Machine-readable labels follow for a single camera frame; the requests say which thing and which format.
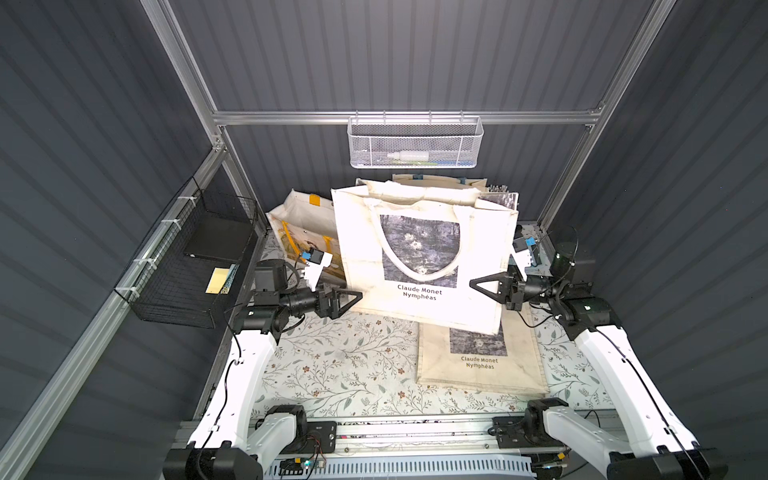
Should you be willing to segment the cream canvas bag painting print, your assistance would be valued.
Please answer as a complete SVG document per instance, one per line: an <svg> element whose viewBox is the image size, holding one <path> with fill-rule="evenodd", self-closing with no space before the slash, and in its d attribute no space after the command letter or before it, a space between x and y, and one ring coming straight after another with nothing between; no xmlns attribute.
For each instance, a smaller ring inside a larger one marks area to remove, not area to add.
<svg viewBox="0 0 768 480"><path fill-rule="evenodd" d="M419 326L416 381L485 392L549 393L531 308L505 311L494 335Z"/></svg>

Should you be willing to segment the cream canvas bag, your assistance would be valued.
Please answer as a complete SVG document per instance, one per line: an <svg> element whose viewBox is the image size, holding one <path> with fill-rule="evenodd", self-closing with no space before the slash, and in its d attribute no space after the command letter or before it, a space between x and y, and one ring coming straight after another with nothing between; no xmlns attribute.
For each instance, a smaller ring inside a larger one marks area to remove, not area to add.
<svg viewBox="0 0 768 480"><path fill-rule="evenodd" d="M502 306L472 289L502 272L518 212L476 189L362 181L332 192L354 311L494 334Z"/></svg>

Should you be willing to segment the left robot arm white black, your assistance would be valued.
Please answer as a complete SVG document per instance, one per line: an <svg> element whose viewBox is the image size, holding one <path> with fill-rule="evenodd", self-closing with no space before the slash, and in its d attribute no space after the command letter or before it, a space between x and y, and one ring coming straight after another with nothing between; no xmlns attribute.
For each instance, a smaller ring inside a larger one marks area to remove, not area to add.
<svg viewBox="0 0 768 480"><path fill-rule="evenodd" d="M170 450L163 464L167 479L261 479L288 447L302 447L308 436L306 411L279 405L251 427L262 377L281 337L306 315L338 319L359 303L359 291L325 286L314 279L322 264L304 274L284 260L256 264L254 286L231 322L233 344L213 397L182 448Z"/></svg>

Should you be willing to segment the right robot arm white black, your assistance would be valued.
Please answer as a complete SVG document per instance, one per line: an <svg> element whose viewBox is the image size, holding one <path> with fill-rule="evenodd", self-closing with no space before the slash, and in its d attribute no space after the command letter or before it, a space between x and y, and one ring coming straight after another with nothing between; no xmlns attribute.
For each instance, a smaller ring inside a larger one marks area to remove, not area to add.
<svg viewBox="0 0 768 480"><path fill-rule="evenodd" d="M592 294L589 258L577 240L556 245L547 276L518 265L470 280L472 289L521 311L546 306L549 319L583 353L622 422L621 440L590 423L558 398L529 401L523 418L492 428L499 443L522 437L530 446L562 446L607 479L722 479L728 466L715 448L701 446L654 385L617 314Z"/></svg>

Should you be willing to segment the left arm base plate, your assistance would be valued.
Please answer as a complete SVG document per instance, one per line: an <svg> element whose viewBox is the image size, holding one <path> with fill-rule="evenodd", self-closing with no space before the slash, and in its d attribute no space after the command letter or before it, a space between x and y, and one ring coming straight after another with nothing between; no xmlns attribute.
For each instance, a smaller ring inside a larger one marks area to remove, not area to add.
<svg viewBox="0 0 768 480"><path fill-rule="evenodd" d="M293 454L309 456L315 452L324 455L335 452L338 423L336 421L309 421L297 438Z"/></svg>

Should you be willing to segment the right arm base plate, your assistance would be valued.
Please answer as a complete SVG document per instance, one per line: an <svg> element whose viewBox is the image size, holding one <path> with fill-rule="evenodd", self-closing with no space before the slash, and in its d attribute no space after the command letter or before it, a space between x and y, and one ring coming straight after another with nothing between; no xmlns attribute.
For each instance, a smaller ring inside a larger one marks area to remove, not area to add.
<svg viewBox="0 0 768 480"><path fill-rule="evenodd" d="M497 416L488 429L500 449L529 448L538 445L541 422L531 416Z"/></svg>

